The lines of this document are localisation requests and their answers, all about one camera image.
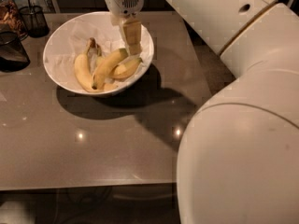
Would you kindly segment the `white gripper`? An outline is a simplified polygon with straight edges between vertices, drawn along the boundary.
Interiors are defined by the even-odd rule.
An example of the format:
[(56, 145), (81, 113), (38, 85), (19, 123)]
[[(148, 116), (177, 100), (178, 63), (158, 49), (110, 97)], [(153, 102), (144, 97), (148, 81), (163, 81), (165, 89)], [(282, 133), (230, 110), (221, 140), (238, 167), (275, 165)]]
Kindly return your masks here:
[(125, 17), (138, 13), (144, 0), (105, 0), (113, 26), (120, 25), (121, 37), (130, 55), (137, 55), (141, 48), (141, 21), (135, 17)]

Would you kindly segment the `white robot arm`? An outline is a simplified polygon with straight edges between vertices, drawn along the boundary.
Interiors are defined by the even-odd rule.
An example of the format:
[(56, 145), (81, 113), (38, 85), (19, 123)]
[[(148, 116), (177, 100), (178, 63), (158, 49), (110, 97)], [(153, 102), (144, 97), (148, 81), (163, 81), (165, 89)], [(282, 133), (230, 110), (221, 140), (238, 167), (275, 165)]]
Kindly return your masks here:
[(278, 0), (166, 0), (234, 74), (178, 151), (181, 224), (299, 224), (299, 20)]

